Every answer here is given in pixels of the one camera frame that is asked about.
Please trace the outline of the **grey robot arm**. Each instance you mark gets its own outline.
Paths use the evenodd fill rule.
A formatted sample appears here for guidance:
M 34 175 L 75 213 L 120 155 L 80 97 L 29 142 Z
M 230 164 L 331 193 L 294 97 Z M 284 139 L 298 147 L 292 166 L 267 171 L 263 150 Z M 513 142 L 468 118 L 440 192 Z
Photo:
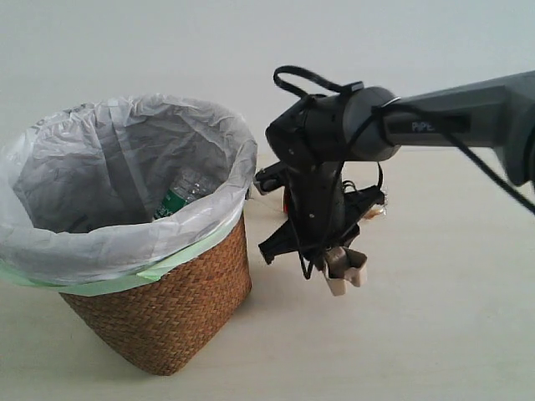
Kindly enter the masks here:
M 305 277 L 340 278 L 363 257 L 350 249 L 359 221 L 385 202 L 379 185 L 358 190 L 348 162 L 380 164 L 403 146 L 455 147 L 522 206 L 534 181 L 534 74 L 524 72 L 400 98 L 361 82 L 336 84 L 284 65 L 274 83 L 297 97 L 266 129 L 277 162 L 256 173 L 262 194 L 283 189 L 287 221 L 259 246 L 271 263 L 297 253 Z

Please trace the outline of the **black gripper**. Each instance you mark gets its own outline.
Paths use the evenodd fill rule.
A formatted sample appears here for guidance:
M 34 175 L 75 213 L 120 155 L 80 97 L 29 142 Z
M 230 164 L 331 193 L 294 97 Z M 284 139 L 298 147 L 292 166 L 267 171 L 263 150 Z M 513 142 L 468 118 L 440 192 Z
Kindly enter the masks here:
M 289 168 L 288 221 L 258 245 L 271 265 L 276 256 L 297 251 L 322 251 L 324 272 L 360 269 L 359 253 L 349 245 L 359 229 L 344 195 L 339 162 Z

